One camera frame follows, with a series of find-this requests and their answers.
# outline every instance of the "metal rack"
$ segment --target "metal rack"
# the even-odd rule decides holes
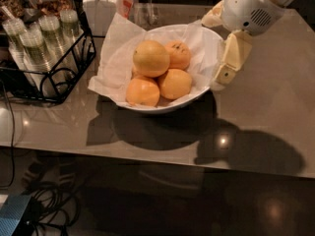
[[[61,67],[63,60],[68,55],[73,56],[78,72],[75,73],[68,67]],[[13,97],[22,99],[32,99],[45,102],[62,103],[70,94],[74,86],[80,77],[85,73],[90,64],[93,62],[96,56],[95,43],[90,29],[84,31],[80,37],[73,43],[73,45],[66,51],[66,53],[58,60],[58,62],[52,67],[50,71],[34,72],[27,70],[20,70],[13,61],[0,61],[0,80],[3,82],[6,91],[9,91]],[[56,84],[53,80],[53,76],[57,73],[71,73],[71,79],[67,79],[64,82],[58,82]],[[42,76],[40,87],[32,86],[27,76],[29,75]],[[43,93],[43,85],[46,82],[50,82],[50,85],[55,91],[53,96],[46,96]],[[66,88],[64,91],[59,92],[58,87],[63,86]]]

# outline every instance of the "gray table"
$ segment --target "gray table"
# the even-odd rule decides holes
[[[13,104],[15,147],[315,177],[315,34],[296,11],[254,38],[227,89],[170,114],[137,114],[87,90],[98,61],[63,104]],[[4,101],[0,127],[9,146]]]

